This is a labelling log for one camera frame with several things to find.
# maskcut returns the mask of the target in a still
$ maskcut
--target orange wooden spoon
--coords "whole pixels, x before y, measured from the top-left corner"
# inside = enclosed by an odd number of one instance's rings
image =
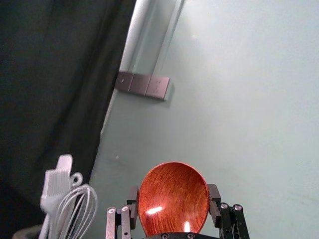
[[[144,178],[138,208],[146,236],[198,233],[208,213],[208,187],[204,178],[187,164],[160,164]]]

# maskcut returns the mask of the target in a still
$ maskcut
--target dark curtain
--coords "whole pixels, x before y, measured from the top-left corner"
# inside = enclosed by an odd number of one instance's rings
[[[44,172],[88,182],[134,0],[0,0],[0,238],[41,223]]]

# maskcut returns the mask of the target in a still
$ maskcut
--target black metal bracket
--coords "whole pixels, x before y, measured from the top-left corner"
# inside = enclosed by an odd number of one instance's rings
[[[249,239],[243,207],[239,204],[229,206],[221,202],[221,197],[215,184],[208,184],[209,213],[214,226],[219,228],[219,239]],[[135,229],[138,215],[138,186],[131,188],[127,204],[120,209],[107,209],[106,239],[117,239],[117,227],[122,226],[122,238],[131,239],[131,230]],[[144,239],[217,239],[196,233],[163,233]]]

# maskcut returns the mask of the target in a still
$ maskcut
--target wooden spoon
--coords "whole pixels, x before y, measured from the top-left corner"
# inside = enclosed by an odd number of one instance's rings
[[[208,209],[207,184],[199,172],[187,164],[160,164],[142,182],[138,210],[146,236],[166,232],[198,233]]]

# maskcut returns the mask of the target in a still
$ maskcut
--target screw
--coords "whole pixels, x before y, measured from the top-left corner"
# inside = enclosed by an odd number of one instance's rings
[[[161,239],[168,239],[168,235],[167,235],[166,233],[164,233],[164,234],[161,235],[160,238],[161,238]]]
[[[195,238],[195,236],[193,233],[187,234],[187,239],[194,239],[194,238]]]
[[[243,209],[243,207],[240,206],[240,205],[235,205],[234,209],[237,210],[237,211],[241,211]]]
[[[222,204],[220,205],[220,207],[221,207],[222,209],[226,209],[226,208],[228,208],[228,205],[225,204],[225,203],[222,203]]]
[[[124,206],[122,207],[122,211],[125,212],[129,207],[128,206]]]
[[[113,212],[115,212],[115,208],[109,208],[108,209],[108,213],[113,213]]]

